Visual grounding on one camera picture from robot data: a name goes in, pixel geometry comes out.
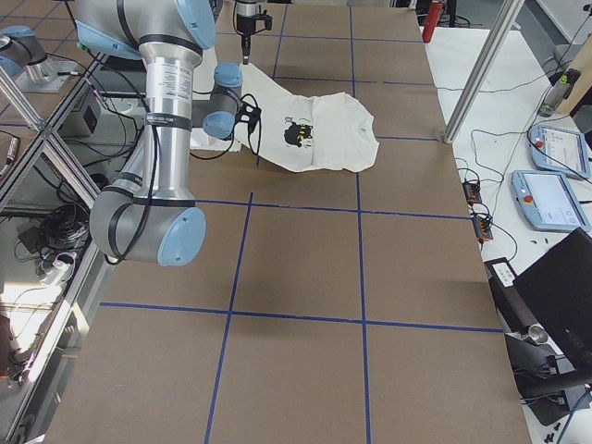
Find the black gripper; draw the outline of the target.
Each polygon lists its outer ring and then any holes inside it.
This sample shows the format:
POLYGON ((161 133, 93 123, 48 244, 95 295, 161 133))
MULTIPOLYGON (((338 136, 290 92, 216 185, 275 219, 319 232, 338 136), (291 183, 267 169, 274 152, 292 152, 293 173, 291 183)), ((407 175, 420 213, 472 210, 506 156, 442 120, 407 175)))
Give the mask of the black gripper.
POLYGON ((252 35, 250 33, 240 34, 242 63, 248 64, 250 62, 252 51, 252 35))

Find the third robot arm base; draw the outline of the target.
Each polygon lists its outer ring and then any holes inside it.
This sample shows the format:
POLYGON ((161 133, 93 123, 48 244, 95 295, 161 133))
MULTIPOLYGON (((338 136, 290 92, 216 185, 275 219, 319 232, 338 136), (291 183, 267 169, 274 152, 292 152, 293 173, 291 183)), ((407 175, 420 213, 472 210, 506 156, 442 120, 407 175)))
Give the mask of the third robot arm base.
POLYGON ((27 26, 1 30, 1 68, 25 93, 59 93, 78 67, 76 61, 49 56, 27 26))

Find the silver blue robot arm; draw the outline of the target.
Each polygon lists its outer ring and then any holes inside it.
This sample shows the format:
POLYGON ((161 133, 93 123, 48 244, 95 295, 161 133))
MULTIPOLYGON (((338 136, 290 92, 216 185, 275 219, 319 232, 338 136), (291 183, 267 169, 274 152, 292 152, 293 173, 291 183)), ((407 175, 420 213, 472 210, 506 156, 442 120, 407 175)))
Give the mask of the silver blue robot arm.
POLYGON ((81 44, 140 60, 146 69, 144 131, 93 204, 92 240, 111 265, 186 265, 206 232, 204 212, 187 187, 191 132, 230 137, 241 110, 241 70, 218 65, 208 99, 194 100, 194 71, 216 40, 207 1, 79 1, 76 23, 81 44))
POLYGON ((242 64, 248 65, 252 51, 252 37, 263 31, 271 31, 273 18, 266 9, 252 0, 236 1, 234 5, 234 31, 240 36, 242 64))

